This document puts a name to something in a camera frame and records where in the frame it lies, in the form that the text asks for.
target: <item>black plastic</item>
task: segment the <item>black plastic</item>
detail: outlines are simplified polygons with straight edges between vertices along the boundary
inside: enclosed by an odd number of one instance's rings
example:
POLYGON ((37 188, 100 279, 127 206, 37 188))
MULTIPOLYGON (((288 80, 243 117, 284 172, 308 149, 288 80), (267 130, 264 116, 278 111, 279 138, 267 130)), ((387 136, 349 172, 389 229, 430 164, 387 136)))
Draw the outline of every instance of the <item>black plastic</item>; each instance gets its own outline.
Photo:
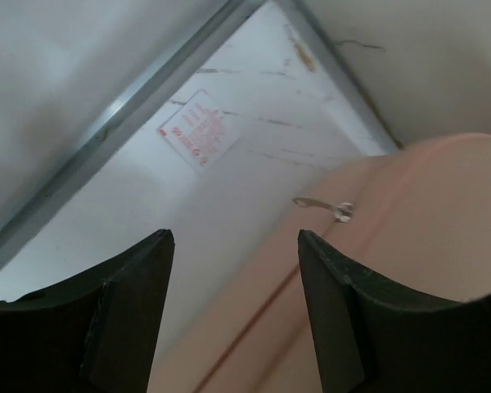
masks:
POLYGON ((145 393, 173 261, 169 231, 0 302, 0 392, 145 393))
POLYGON ((440 299, 309 231, 299 245, 324 393, 491 392, 491 295, 440 299))

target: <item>pink object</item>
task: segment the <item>pink object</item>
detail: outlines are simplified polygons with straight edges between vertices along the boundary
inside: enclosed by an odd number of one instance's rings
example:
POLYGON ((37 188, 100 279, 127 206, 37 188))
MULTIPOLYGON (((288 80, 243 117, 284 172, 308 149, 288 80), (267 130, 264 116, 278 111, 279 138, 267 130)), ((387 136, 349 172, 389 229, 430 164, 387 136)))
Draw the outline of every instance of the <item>pink object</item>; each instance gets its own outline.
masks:
POLYGON ((300 229, 420 291, 466 300, 491 291, 491 137, 463 134, 355 161, 308 194, 354 204, 291 208, 256 256, 157 364, 149 392, 321 392, 298 268, 300 229), (487 265, 480 264, 487 260, 487 265))

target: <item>metal frame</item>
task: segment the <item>metal frame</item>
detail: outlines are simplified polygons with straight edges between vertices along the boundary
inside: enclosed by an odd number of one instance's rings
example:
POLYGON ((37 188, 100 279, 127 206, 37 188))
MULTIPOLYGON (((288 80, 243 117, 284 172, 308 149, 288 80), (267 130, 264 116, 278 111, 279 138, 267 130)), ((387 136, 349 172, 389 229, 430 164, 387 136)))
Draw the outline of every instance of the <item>metal frame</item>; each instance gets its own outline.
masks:
MULTIPOLYGON (((299 0, 278 3, 301 38, 384 146, 389 138, 299 0)), ((139 130, 266 0, 229 0, 190 37, 172 45, 87 130, 91 138, 0 230, 0 269, 139 130)))

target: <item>white sticker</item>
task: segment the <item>white sticker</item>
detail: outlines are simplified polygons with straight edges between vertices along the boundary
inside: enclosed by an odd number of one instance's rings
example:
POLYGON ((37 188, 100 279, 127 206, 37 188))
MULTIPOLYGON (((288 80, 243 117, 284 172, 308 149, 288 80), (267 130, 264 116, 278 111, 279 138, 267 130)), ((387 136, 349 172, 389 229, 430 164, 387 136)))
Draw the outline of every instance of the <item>white sticker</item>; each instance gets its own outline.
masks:
POLYGON ((205 90, 198 91, 159 131, 199 174, 240 137, 205 90))

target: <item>red seam line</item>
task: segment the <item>red seam line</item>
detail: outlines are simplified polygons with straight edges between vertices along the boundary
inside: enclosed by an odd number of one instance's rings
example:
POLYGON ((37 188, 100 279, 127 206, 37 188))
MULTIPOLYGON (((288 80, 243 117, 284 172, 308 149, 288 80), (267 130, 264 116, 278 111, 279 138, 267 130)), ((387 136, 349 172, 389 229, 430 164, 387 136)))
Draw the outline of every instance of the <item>red seam line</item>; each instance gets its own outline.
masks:
POLYGON ((284 278, 284 280, 280 283, 280 285, 275 289, 269 298, 264 302, 264 304, 257 310, 255 315, 249 320, 249 322, 244 326, 241 332, 236 336, 236 338, 232 341, 232 343, 227 347, 227 349, 222 353, 220 358, 215 362, 213 367, 207 372, 202 381, 195 388, 193 393, 200 393, 202 389, 204 389, 211 378, 216 374, 216 372, 222 367, 223 363, 231 356, 234 350, 240 344, 240 341, 246 336, 247 333, 251 331, 251 329, 255 326, 255 324, 260 320, 262 315, 265 314, 269 306, 273 304, 273 302, 280 296, 282 291, 289 285, 290 281, 298 274, 300 271, 299 265, 295 266, 290 273, 284 278))

